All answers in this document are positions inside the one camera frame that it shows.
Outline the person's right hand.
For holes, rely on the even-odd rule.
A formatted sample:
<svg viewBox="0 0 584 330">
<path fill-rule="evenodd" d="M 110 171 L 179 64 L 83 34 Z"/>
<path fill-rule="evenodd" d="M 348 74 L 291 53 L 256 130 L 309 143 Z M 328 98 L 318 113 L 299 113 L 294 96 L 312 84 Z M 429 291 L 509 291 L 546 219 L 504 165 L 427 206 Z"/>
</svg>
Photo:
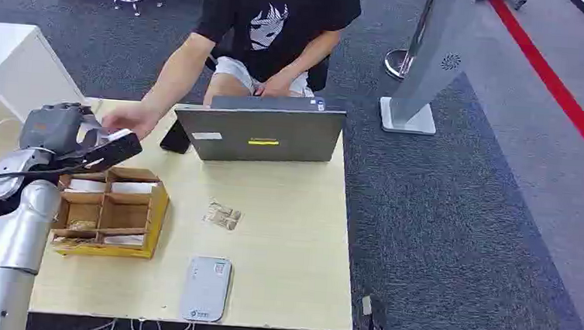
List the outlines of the person's right hand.
<svg viewBox="0 0 584 330">
<path fill-rule="evenodd" d="M 161 110 L 138 101 L 115 108 L 102 119 L 101 124 L 110 131 L 132 130 L 139 139 L 145 139 L 163 116 Z"/>
</svg>

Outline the person's left hand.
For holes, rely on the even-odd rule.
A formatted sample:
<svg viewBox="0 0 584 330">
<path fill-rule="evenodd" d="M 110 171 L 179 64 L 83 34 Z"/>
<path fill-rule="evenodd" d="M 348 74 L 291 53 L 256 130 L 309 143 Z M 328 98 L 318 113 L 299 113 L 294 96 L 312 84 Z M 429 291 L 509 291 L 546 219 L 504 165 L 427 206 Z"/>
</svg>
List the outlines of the person's left hand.
<svg viewBox="0 0 584 330">
<path fill-rule="evenodd" d="M 256 94 L 261 97 L 286 97 L 292 95 L 290 86 L 295 76 L 287 72 L 278 72 L 257 88 Z"/>
</svg>

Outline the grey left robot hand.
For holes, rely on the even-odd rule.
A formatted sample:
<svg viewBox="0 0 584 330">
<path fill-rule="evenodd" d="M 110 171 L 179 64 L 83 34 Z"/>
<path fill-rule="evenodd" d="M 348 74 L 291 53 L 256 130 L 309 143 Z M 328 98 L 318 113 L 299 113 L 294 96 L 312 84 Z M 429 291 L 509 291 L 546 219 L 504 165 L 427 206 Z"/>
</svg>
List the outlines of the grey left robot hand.
<svg viewBox="0 0 584 330">
<path fill-rule="evenodd" d="M 48 170 L 75 173 L 102 172 L 143 151 L 132 130 L 108 131 L 89 105 L 77 102 L 32 110 L 21 129 L 19 148 L 40 153 Z"/>
</svg>

